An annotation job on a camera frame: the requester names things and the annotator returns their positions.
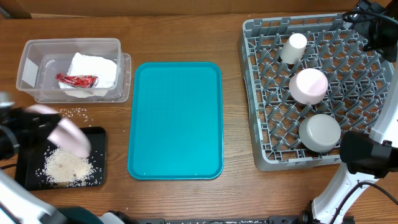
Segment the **pink plate with rice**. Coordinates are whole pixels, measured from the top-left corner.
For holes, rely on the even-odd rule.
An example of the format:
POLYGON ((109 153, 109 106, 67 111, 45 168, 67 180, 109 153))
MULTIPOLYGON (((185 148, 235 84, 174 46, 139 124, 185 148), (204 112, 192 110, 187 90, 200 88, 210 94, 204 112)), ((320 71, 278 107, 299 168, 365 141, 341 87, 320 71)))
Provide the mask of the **pink plate with rice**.
POLYGON ((26 109, 33 130, 29 131, 24 154, 33 154, 46 140, 78 157, 88 157, 91 144, 82 130, 59 112, 45 105, 33 105, 26 109))

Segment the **red snack wrapper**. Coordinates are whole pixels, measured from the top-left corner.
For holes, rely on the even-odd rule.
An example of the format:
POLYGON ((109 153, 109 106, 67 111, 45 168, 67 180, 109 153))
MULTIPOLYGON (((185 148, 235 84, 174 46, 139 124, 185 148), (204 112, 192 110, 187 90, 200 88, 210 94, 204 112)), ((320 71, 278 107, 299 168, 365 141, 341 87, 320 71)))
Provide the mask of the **red snack wrapper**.
POLYGON ((61 83, 75 88, 93 88, 98 82, 98 77, 93 75, 68 76, 58 73, 55 78, 61 83))

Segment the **white paper cup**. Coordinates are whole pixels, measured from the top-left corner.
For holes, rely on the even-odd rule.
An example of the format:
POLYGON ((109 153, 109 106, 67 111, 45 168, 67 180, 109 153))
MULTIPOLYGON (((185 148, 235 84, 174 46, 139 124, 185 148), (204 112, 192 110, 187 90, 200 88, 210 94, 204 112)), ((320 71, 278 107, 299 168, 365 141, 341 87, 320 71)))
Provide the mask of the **white paper cup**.
POLYGON ((307 38, 303 34, 292 34, 282 47, 280 58, 287 64, 297 63, 304 54, 307 38))

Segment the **pink small bowl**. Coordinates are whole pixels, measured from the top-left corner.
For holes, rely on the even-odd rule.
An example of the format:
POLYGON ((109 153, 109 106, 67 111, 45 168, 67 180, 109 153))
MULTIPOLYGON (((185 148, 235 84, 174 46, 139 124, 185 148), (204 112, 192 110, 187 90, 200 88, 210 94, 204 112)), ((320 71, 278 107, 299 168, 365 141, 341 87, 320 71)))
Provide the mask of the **pink small bowl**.
POLYGON ((295 74, 289 82, 293 99, 304 105, 315 105, 326 95, 328 80, 323 72, 306 68, 295 74))

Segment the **grey-green small saucer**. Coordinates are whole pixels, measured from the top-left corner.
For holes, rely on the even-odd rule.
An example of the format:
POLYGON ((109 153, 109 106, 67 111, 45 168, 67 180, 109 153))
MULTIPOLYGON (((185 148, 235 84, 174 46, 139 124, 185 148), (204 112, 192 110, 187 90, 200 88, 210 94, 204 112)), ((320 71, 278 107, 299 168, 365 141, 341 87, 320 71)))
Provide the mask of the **grey-green small saucer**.
POLYGON ((341 128, 332 116, 316 114, 301 122, 298 133, 301 142, 309 150, 328 152, 340 140, 341 128))

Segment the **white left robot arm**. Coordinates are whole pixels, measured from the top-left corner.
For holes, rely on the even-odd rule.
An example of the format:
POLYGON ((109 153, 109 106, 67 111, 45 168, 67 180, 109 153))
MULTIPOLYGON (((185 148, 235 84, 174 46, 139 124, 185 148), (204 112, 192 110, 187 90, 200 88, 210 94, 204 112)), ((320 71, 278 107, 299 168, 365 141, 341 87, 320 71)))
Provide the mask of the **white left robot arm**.
MULTIPOLYGON (((80 128, 44 105, 16 108, 1 92, 1 159, 30 155, 46 141, 78 157, 88 157, 91 144, 80 128)), ((1 173, 1 217, 13 223, 134 223, 119 211, 97 217, 82 207, 55 208, 1 173)))

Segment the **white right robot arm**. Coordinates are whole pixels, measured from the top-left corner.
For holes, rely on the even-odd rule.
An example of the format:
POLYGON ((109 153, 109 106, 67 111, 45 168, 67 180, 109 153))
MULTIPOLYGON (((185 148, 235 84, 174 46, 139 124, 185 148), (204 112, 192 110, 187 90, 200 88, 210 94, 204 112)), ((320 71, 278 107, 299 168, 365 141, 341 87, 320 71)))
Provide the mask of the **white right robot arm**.
MULTIPOLYGON (((363 51, 377 51, 385 60, 397 60, 397 0, 384 9, 371 9, 360 1, 342 15, 342 20, 367 38, 363 51)), ((390 172, 397 172, 397 74, 392 80, 381 114, 371 132, 348 131, 340 143, 342 160, 326 189, 296 218, 296 223, 354 223, 346 212, 369 187, 397 200, 376 185, 390 172)))

